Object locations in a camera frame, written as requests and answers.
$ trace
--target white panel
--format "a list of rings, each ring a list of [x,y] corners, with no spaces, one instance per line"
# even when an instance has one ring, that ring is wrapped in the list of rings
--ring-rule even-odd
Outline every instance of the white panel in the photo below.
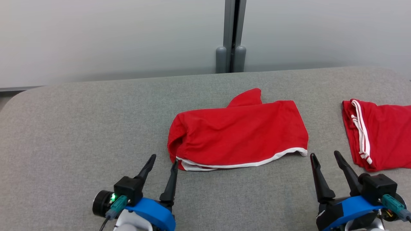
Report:
[[[0,88],[215,73],[220,0],[2,0]]]
[[[411,74],[409,0],[247,1],[245,71],[379,65]]]

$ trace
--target red fabric with white trim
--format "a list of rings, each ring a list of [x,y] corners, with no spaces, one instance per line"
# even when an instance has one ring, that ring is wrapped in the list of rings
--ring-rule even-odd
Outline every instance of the red fabric with white trim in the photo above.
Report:
[[[357,99],[342,106],[355,164],[370,172],[411,168],[411,106],[377,106]]]
[[[178,114],[168,150],[179,169],[210,171],[259,166],[286,153],[307,155],[308,133],[293,101],[263,104],[258,88],[236,96],[226,108]]]

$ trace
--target green led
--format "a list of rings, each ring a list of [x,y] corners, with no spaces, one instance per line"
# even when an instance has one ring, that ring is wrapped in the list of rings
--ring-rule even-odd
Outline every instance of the green led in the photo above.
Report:
[[[113,193],[112,195],[111,195],[111,202],[114,202],[115,201],[115,194]]]

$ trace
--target floor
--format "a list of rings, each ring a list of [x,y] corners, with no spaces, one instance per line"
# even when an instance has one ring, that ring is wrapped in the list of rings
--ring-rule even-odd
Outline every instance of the floor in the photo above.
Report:
[[[6,103],[13,98],[16,94],[20,93],[21,91],[6,91],[0,92],[0,111],[6,105]]]

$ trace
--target gray table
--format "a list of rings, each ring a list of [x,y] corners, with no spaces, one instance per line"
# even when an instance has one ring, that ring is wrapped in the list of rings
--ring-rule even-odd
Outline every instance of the gray table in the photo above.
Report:
[[[335,162],[354,166],[341,115],[351,98],[411,104],[411,82],[377,67],[179,76],[68,83],[18,94],[0,112],[0,229],[97,230],[94,196],[134,176],[151,154],[144,187],[157,199],[171,162],[169,126],[182,111],[225,107],[261,88],[263,102],[294,100],[337,197],[349,188]],[[409,169],[385,171],[411,203]],[[289,154],[269,164],[212,172],[179,171],[173,210],[177,230],[316,230],[318,212],[309,157]],[[113,222],[106,229],[111,230]],[[409,223],[386,223],[392,231]]]

